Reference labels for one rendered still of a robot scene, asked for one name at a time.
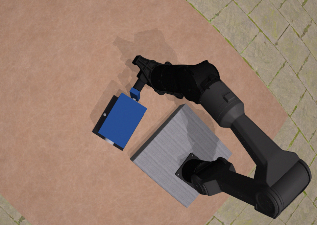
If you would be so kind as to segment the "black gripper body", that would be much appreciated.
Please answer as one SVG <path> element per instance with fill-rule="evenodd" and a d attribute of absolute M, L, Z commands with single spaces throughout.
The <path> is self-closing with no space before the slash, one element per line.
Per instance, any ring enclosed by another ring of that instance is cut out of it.
<path fill-rule="evenodd" d="M 132 63 L 140 68 L 141 72 L 154 90 L 174 95 L 178 99 L 183 99 L 184 96 L 182 93 L 169 92 L 162 85 L 162 72 L 168 65 L 172 65 L 170 62 L 165 62 L 165 64 L 162 64 L 146 59 L 141 55 L 137 55 Z"/>

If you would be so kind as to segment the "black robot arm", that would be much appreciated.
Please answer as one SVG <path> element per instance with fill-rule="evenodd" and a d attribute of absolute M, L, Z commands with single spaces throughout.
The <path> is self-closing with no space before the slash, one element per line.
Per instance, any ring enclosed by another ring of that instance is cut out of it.
<path fill-rule="evenodd" d="M 225 192 L 273 219 L 306 189 L 312 179 L 308 165 L 295 152 L 282 150 L 245 115 L 243 102 L 208 60 L 167 66 L 161 82 L 167 91 L 201 104 L 220 127 L 230 128 L 256 164 L 250 178 L 236 173 L 223 157 L 210 162 L 190 153 L 175 173 L 181 180 L 202 195 Z"/>

